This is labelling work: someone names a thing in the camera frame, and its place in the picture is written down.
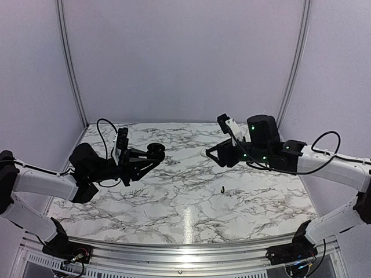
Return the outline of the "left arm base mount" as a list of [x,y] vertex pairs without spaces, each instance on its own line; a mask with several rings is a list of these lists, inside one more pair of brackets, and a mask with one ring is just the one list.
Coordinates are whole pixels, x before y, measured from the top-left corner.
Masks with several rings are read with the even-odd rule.
[[42,251],[54,257],[72,261],[74,258],[78,262],[88,264],[91,258],[93,247],[88,244],[72,242],[69,240],[66,231],[58,220],[51,218],[56,228],[56,235],[50,240],[43,241]]

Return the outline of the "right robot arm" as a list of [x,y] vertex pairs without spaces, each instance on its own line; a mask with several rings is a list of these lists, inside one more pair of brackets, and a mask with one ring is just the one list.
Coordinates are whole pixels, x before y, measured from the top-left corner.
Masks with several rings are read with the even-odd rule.
[[337,151],[316,149],[297,140],[282,141],[275,118],[255,115],[247,119],[247,141],[233,118],[226,114],[217,122],[229,139],[207,149],[206,156],[220,167],[245,162],[257,170],[290,175],[312,175],[357,190],[349,202],[321,218],[307,221],[287,247],[292,259],[300,259],[321,240],[357,225],[370,224],[370,159],[341,156]]

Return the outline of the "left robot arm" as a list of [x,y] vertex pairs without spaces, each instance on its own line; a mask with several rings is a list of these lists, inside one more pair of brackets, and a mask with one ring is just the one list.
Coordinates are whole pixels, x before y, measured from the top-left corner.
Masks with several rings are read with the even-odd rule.
[[146,151],[116,147],[111,158],[100,157],[88,143],[79,144],[69,160],[72,171],[57,173],[16,160],[11,151],[1,152],[1,217],[38,236],[47,250],[67,258],[73,245],[62,225],[24,203],[18,192],[58,197],[85,204],[98,192],[96,184],[107,180],[129,186],[165,158],[165,147],[151,143]]

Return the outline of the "black round charging case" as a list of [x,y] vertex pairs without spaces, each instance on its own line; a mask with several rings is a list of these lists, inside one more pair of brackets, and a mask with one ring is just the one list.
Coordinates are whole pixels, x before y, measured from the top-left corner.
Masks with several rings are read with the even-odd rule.
[[165,146],[157,142],[150,143],[147,146],[147,154],[161,162],[165,158]]

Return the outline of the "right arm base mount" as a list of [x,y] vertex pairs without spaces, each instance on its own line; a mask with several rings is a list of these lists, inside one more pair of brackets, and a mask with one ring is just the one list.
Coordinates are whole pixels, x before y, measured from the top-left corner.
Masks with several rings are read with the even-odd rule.
[[299,226],[290,243],[266,249],[265,257],[271,262],[271,265],[286,264],[318,254],[315,244],[305,237],[306,228],[310,222],[311,220],[308,220]]

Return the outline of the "white earbud charging case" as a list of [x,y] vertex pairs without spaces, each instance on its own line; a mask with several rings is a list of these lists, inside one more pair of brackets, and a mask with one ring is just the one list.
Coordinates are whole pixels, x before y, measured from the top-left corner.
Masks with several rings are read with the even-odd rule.
[[207,154],[206,154],[206,148],[203,148],[203,149],[200,151],[200,155],[203,156],[203,157],[207,157]]

